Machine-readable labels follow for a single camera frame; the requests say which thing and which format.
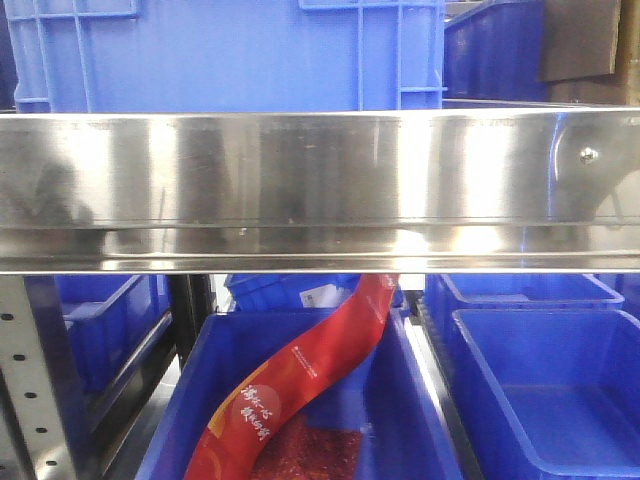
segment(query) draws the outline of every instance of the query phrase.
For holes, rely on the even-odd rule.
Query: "shelving unit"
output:
[[[210,312],[203,272],[640,270],[640,109],[6,115],[0,172],[0,444],[21,459],[5,472],[31,464],[39,479],[110,464]],[[173,325],[163,317],[88,410],[47,276],[60,272],[176,275]],[[135,406],[118,410],[135,375]],[[96,433],[113,418],[118,433]]]

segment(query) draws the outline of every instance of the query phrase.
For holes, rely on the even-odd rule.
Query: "blue plastic bin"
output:
[[[109,384],[169,308],[164,275],[56,275],[71,348],[86,392]]]
[[[225,287],[244,312],[333,308],[347,299],[358,286],[359,274],[234,274]],[[393,297],[393,307],[409,309],[402,290]]]
[[[0,108],[13,106],[13,92],[16,88],[16,67],[11,53],[9,29],[4,19],[4,4],[0,1]]]
[[[489,0],[445,26],[447,98],[547,101],[538,82],[544,0]]]
[[[485,478],[640,479],[640,323],[459,310],[454,398]]]
[[[181,480],[225,397],[260,363],[330,313],[307,309],[210,317],[136,479]],[[374,353],[304,413],[315,427],[363,433],[356,480],[462,480],[409,344],[407,324],[393,311]]]
[[[22,112],[433,108],[443,0],[5,0]]]
[[[593,275],[427,275],[427,308],[445,345],[458,309],[618,309],[624,298]]]
[[[598,279],[613,288],[624,297],[626,312],[640,318],[640,274],[638,273],[605,273],[596,275]]]

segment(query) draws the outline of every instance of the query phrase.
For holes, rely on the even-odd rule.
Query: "stainless steel shelf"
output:
[[[0,271],[640,268],[640,110],[0,116]]]

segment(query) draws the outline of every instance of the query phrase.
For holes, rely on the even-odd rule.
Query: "red packaging pouch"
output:
[[[362,275],[356,291],[335,312],[238,385],[205,428],[185,480],[247,480],[280,427],[378,344],[397,280],[397,275]]]

